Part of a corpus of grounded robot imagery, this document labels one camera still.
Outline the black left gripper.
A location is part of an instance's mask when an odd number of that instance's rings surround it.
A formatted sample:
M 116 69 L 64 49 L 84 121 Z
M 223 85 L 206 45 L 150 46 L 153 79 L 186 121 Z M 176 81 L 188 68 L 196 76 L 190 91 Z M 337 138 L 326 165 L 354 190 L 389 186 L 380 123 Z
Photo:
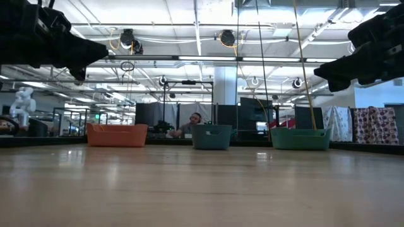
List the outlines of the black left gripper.
M 84 81 L 86 67 L 107 57 L 109 51 L 104 44 L 68 37 L 71 23 L 53 8 L 54 3 L 0 0 L 0 52 L 6 55 L 0 62 L 35 67 L 65 65 L 75 80 Z

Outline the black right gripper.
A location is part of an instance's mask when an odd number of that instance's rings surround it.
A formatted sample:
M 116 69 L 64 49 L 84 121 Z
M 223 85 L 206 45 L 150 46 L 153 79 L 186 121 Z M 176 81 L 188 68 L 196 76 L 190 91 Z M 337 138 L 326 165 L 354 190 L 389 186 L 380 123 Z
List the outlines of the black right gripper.
M 354 28 L 348 39 L 352 55 L 324 63 L 314 74 L 328 80 L 331 92 L 348 88 L 356 79 L 361 85 L 404 77 L 404 2 Z

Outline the white patterned cloth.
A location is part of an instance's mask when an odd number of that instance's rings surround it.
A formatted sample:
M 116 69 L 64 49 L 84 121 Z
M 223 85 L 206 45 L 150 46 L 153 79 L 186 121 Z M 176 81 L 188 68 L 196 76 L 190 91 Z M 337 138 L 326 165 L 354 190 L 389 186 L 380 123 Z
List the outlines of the white patterned cloth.
M 329 106 L 321 108 L 323 125 L 331 132 L 331 142 L 352 142 L 352 116 L 348 107 Z

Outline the black partition panel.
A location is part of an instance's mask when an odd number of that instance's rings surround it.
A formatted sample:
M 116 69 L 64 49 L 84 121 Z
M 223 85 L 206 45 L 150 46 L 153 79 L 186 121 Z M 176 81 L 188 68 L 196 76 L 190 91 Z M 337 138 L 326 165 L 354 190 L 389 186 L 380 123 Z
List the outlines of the black partition panel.
M 313 108 L 314 120 L 317 129 L 324 129 L 323 112 L 321 108 Z M 309 107 L 295 107 L 295 128 L 296 129 L 314 129 Z
M 219 105 L 214 106 L 213 121 L 217 125 L 231 125 L 233 129 L 237 127 L 238 120 L 237 105 Z

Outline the maroon dotted cloth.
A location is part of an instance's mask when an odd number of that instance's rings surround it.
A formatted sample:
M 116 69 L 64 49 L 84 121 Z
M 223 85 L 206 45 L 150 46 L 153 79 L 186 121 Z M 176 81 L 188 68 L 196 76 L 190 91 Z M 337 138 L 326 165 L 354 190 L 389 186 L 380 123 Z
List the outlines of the maroon dotted cloth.
M 395 111 L 391 107 L 353 110 L 353 135 L 360 144 L 399 145 Z

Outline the white humanoid robot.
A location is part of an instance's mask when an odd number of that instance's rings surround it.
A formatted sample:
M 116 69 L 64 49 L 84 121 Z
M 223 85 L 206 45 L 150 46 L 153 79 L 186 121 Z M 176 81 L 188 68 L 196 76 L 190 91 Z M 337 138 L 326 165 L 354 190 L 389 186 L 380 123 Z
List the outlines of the white humanoid robot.
M 20 128 L 29 126 L 29 116 L 36 110 L 36 101 L 32 98 L 33 88 L 21 87 L 15 93 L 15 100 L 10 107 L 10 117 Z

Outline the teal green plastic basket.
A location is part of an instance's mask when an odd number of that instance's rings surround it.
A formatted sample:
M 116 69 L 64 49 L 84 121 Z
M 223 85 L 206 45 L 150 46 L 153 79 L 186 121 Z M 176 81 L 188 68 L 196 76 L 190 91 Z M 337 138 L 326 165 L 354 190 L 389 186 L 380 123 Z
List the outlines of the teal green plastic basket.
M 276 149 L 327 150 L 330 145 L 330 129 L 271 129 L 271 140 Z

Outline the black equipment box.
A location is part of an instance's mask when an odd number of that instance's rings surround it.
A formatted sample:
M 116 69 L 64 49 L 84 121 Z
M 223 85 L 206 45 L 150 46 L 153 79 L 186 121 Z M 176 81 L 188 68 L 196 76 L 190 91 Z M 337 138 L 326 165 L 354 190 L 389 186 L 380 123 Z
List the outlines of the black equipment box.
M 28 126 L 28 136 L 29 137 L 47 137 L 48 136 L 48 126 L 37 119 L 29 119 Z

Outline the orange plastic basket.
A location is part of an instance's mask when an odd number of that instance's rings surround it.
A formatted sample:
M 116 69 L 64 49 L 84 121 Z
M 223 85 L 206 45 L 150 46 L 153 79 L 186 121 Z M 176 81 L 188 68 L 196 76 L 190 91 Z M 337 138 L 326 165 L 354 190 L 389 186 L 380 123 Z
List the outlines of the orange plastic basket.
M 86 124 L 89 146 L 95 147 L 130 147 L 145 146 L 148 126 Z

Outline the grey curtain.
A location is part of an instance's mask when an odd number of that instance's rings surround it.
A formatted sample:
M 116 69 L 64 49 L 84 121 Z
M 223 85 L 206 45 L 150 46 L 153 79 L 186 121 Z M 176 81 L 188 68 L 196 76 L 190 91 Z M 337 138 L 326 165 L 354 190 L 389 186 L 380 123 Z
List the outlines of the grey curtain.
M 166 103 L 137 103 L 135 124 L 154 126 L 163 120 L 172 126 L 177 122 L 177 105 Z

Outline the white building column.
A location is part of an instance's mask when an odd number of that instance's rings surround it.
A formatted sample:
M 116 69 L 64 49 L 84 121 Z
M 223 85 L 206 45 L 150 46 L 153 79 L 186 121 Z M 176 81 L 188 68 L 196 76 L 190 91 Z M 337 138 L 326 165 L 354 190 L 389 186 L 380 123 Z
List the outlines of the white building column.
M 216 67 L 213 74 L 213 101 L 219 105 L 235 105 L 237 99 L 236 67 Z

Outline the person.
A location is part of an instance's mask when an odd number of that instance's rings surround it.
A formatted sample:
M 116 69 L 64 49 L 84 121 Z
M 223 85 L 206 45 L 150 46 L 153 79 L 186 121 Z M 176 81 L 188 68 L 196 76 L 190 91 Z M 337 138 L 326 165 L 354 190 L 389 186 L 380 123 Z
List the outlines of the person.
M 197 124 L 190 124 L 190 120 L 188 123 L 180 126 L 180 128 L 178 128 L 178 130 L 176 131 L 169 131 L 168 135 L 174 138 L 185 138 L 186 134 L 190 134 L 191 133 L 191 126 L 192 125 L 197 125 Z

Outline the white curtain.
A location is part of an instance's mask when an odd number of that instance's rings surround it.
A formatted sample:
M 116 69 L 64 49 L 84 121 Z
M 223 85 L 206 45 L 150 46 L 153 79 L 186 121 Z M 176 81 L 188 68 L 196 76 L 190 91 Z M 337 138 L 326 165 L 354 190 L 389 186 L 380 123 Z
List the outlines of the white curtain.
M 201 124 L 208 123 L 212 119 L 212 108 L 205 103 L 187 103 L 179 105 L 179 125 L 187 124 L 190 116 L 194 113 L 201 115 Z

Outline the dark blue plastic basket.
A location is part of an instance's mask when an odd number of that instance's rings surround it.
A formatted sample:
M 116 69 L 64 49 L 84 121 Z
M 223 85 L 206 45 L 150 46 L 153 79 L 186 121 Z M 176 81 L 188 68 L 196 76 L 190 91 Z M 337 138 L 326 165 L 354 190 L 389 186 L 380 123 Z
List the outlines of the dark blue plastic basket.
M 192 125 L 194 149 L 226 150 L 230 146 L 231 125 Z

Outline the black metal station frame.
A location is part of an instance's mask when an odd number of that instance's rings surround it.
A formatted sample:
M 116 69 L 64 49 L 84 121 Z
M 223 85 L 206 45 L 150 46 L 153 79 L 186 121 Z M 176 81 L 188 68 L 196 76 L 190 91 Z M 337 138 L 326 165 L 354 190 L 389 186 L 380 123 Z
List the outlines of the black metal station frame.
M 165 120 L 165 103 L 166 103 L 166 94 L 167 94 L 167 85 L 170 83 L 174 83 L 177 84 L 177 82 L 175 81 L 169 81 L 166 80 L 163 82 L 163 118 L 162 120 Z M 212 81 L 195 81 L 195 80 L 183 80 L 181 81 L 181 84 L 185 84 L 185 85 L 196 85 L 196 84 L 200 84 L 202 87 L 204 87 L 205 84 L 210 84 L 211 87 L 213 87 L 214 82 Z M 213 107 L 213 97 L 214 97 L 214 92 L 213 90 L 211 91 L 211 106 Z M 182 131 L 178 130 L 178 131 L 168 131 L 167 135 L 168 136 L 174 136 L 174 137 L 179 137 L 181 135 Z

